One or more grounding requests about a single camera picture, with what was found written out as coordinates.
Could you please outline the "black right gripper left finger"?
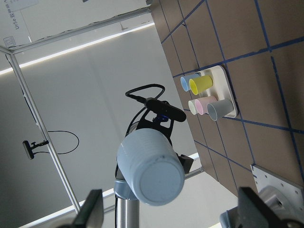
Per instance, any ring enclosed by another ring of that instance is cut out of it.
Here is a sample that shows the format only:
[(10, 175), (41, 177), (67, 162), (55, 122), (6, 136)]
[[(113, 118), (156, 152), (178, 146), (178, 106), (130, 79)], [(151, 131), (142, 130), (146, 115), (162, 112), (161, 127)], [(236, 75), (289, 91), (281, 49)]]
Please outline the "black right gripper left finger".
[(91, 190), (80, 212), (72, 222), (73, 228), (101, 228), (104, 222), (102, 189)]

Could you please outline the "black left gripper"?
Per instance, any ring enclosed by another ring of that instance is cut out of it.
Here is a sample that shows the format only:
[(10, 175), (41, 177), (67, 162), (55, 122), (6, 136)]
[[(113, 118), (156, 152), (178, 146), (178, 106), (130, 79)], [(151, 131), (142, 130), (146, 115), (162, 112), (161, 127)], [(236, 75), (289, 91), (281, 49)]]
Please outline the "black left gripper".
[[(146, 119), (146, 116), (149, 112), (150, 110), (148, 110), (147, 108), (142, 108), (134, 116), (126, 130), (125, 137), (138, 129), (150, 128), (161, 132), (167, 138), (170, 145), (172, 145), (171, 134), (173, 131), (174, 120), (168, 118), (164, 114), (156, 114), (156, 117), (154, 117), (152, 121), (149, 121)], [(192, 167), (194, 159), (184, 154), (178, 155), (176, 153), (176, 156), (184, 169), (184, 173), (190, 173), (190, 169)]]

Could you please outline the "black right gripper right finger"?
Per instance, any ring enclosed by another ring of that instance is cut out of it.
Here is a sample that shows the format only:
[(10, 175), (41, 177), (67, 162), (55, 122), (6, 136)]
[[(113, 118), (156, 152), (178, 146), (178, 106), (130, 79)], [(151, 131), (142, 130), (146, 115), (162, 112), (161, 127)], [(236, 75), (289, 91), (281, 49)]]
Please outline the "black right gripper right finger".
[(238, 189), (238, 215), (243, 228), (283, 228), (281, 219), (250, 187)]

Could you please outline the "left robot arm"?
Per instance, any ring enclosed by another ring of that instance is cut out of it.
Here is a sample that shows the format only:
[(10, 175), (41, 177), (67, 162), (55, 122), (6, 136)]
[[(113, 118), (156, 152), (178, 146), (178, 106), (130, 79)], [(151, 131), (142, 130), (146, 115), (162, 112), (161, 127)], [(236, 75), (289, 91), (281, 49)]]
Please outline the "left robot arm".
[(121, 142), (117, 152), (114, 184), (115, 227), (138, 228), (140, 203), (162, 206), (181, 192), (193, 159), (179, 156), (170, 142), (174, 121), (185, 113), (174, 107), (156, 112), (153, 121), (144, 117)]

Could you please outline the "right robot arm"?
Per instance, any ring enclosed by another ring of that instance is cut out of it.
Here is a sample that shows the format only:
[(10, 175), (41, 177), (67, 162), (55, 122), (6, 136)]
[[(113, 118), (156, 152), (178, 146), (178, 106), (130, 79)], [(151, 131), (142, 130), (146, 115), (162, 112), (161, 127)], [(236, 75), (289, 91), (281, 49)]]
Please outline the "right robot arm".
[[(302, 228), (293, 205), (277, 189), (269, 186), (259, 195), (249, 187), (238, 190), (237, 207), (220, 215), (223, 228)], [(102, 190), (91, 190), (80, 212), (68, 228), (100, 228), (104, 221)]]

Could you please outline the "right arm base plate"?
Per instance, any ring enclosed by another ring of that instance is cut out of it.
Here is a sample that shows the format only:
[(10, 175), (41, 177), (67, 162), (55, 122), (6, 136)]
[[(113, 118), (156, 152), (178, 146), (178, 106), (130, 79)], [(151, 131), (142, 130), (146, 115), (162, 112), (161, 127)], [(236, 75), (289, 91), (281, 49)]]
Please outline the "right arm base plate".
[(282, 207), (304, 212), (304, 188), (261, 166), (251, 165), (259, 196), (264, 202), (276, 200)]

